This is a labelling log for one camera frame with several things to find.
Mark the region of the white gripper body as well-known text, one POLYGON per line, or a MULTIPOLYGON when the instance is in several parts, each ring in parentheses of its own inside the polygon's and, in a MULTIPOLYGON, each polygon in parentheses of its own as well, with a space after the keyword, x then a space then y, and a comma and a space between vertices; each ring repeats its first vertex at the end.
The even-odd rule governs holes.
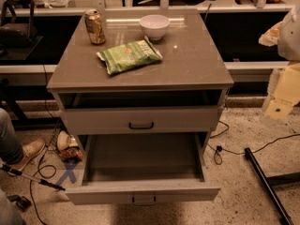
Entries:
POLYGON ((300 63, 289 62, 284 68, 275 68, 270 76, 267 93, 267 107, 296 105, 300 101, 300 63))

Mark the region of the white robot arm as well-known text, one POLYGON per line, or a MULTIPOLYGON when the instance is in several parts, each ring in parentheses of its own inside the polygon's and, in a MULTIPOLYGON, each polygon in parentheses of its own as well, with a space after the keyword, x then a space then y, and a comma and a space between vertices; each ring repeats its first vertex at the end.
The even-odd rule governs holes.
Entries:
POLYGON ((271 73, 262 105, 265 117, 281 120, 300 102, 300 5, 261 35, 259 43, 277 45, 278 54, 289 61, 286 67, 275 68, 271 73))

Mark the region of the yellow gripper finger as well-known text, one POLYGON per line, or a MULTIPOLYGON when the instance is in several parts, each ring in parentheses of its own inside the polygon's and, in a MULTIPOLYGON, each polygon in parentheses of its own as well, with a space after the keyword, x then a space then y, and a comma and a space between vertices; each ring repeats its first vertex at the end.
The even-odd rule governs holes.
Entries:
POLYGON ((268 97, 262 105, 262 120, 265 123, 275 123, 284 119, 292 109, 291 103, 268 97))

